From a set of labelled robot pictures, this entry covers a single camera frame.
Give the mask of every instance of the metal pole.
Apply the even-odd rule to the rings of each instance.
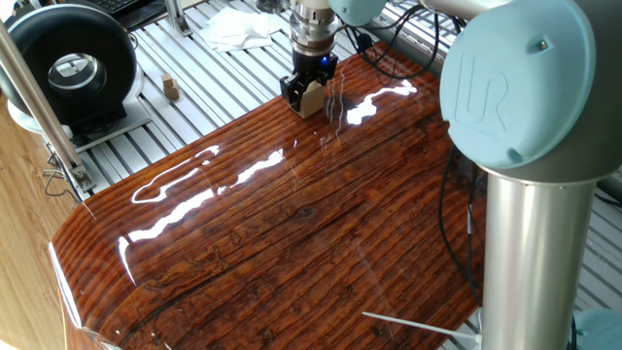
[[[183,36],[189,36],[192,34],[192,30],[186,22],[184,14],[184,8],[181,5],[181,0],[164,0],[166,4],[166,11],[168,11],[168,22]]]
[[[83,189],[92,187],[80,157],[4,25],[0,25],[0,65],[16,87],[32,117],[41,126],[60,161],[76,177]]]
[[[484,350],[565,350],[596,181],[490,174]]]

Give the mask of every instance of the white tissue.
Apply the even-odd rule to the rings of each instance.
[[[260,48],[272,45],[270,34],[281,30],[285,21],[269,14],[247,14],[225,8],[210,20],[199,35],[218,52]]]

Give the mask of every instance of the ur logo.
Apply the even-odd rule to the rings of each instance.
[[[456,121],[495,138],[507,131],[501,117],[508,79],[502,65],[485,57],[465,53],[460,63],[456,98]]]

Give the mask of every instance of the small wooden cube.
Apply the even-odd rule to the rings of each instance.
[[[175,79],[173,79],[170,74],[164,74],[162,76],[162,83],[164,84],[164,89],[172,88],[174,82]]]
[[[318,82],[309,84],[300,100],[298,115],[307,119],[324,108],[324,86]]]
[[[171,87],[164,88],[164,95],[166,95],[166,98],[170,100],[179,99],[179,86],[177,85],[177,81],[175,79],[173,79],[173,84]]]

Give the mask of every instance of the glossy wooden tabletop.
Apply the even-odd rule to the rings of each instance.
[[[385,87],[354,57],[327,96],[306,121],[277,98],[89,198],[50,246],[67,325],[121,349],[435,349],[362,312],[455,329],[475,308],[436,222],[438,81]],[[467,197],[451,180],[463,261]]]

